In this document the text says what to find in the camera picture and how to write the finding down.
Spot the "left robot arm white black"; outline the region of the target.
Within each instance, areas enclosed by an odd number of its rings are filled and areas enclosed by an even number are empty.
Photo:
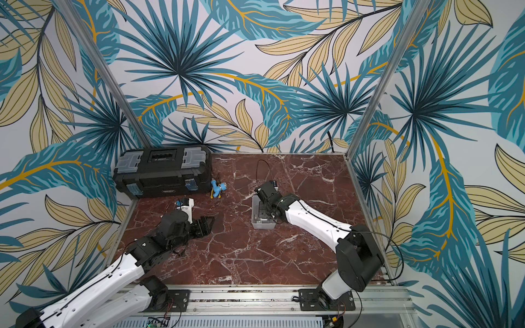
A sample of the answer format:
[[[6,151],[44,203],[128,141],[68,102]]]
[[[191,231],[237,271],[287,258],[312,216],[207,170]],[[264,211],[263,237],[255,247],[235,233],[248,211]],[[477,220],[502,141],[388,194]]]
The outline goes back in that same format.
[[[28,308],[19,314],[16,327],[111,327],[144,310],[168,312],[175,301],[168,287],[148,272],[191,240],[209,236],[214,222],[214,217],[192,220],[180,209],[164,215],[103,272],[42,310]]]

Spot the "grey plastic storage box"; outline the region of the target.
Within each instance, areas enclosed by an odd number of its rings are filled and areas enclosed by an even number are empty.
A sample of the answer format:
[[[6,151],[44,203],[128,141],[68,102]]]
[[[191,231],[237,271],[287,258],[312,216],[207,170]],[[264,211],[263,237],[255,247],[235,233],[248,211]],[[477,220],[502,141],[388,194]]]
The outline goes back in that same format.
[[[272,230],[276,226],[275,219],[267,213],[264,204],[257,195],[252,197],[251,223],[256,230]]]

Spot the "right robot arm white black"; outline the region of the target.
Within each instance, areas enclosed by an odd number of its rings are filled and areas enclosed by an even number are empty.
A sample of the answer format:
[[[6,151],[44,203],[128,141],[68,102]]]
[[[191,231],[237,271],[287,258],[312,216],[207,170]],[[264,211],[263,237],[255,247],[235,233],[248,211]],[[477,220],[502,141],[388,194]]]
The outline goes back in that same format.
[[[317,287],[317,301],[331,306],[347,292],[362,292],[384,265],[372,232],[366,225],[337,221],[293,194],[282,195],[272,181],[255,188],[265,214],[301,228],[336,254],[337,268]]]

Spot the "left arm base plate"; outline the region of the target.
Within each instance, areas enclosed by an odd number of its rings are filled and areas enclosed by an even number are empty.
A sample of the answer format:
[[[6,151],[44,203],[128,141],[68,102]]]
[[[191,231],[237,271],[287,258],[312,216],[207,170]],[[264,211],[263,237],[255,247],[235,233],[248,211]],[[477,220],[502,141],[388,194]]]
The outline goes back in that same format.
[[[191,291],[188,289],[168,290],[164,296],[154,297],[143,313],[186,312]]]

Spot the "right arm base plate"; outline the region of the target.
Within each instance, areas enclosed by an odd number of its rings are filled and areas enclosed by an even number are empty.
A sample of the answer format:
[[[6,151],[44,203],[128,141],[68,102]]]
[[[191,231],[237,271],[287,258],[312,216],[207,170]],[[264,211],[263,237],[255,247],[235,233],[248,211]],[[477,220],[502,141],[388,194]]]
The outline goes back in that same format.
[[[341,295],[338,299],[331,299],[326,293],[318,288],[299,289],[298,296],[293,301],[299,303],[301,311],[354,311],[355,302],[351,291]]]

